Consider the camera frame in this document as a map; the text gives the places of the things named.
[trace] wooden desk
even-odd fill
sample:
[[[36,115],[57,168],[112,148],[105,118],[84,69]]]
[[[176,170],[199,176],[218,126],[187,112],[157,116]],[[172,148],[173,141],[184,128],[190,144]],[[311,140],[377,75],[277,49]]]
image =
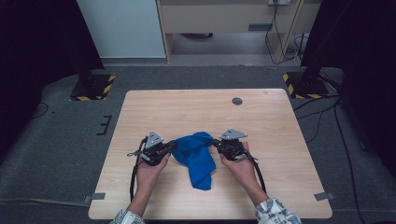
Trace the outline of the wooden desk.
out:
[[[239,97],[241,105],[232,99]],[[259,159],[270,197],[278,198],[301,218],[328,218],[327,200],[314,163],[284,90],[129,91],[96,188],[105,193],[93,200],[89,216],[111,219],[129,204],[129,185],[140,141],[154,131],[164,142],[207,132],[213,137],[229,128],[248,134],[252,155]],[[249,197],[209,151],[217,169],[212,189],[193,189],[186,167],[171,157],[150,198],[145,219],[255,219]]]
[[[156,0],[168,62],[174,34],[259,32],[250,25],[270,26],[275,7],[263,0]],[[321,0],[291,0],[277,7],[276,27],[268,32],[269,48],[281,62],[294,33],[309,33]]]

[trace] white wall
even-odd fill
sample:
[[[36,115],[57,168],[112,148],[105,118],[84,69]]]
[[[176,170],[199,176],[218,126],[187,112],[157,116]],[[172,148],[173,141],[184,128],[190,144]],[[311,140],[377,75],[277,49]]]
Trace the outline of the white wall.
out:
[[[101,58],[165,58],[155,0],[78,0]]]

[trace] patterned shirt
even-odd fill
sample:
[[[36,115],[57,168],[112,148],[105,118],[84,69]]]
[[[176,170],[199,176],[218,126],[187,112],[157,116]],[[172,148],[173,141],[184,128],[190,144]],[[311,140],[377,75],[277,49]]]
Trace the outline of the patterned shirt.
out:
[[[278,199],[268,199],[256,206],[255,215],[259,224],[302,224],[301,220],[285,208]],[[122,209],[110,224],[144,224],[137,214]]]

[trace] crumpled blue fabric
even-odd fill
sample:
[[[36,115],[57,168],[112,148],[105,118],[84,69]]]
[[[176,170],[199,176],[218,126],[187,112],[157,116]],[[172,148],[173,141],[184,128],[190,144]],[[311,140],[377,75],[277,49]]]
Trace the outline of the crumpled blue fabric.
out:
[[[205,132],[178,138],[177,148],[172,151],[175,159],[189,168],[190,181],[195,189],[211,189],[211,173],[216,164],[208,147],[213,145],[213,137]]]

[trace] gray tape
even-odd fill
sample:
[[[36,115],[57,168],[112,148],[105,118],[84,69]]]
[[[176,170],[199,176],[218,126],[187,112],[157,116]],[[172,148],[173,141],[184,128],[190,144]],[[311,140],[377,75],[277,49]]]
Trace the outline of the gray tape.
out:
[[[335,195],[333,192],[322,192],[319,194],[315,194],[315,198],[317,199],[317,201],[322,201],[325,199],[331,200],[335,199]]]
[[[106,194],[105,193],[94,193],[92,195],[93,200],[103,200],[105,198]]]

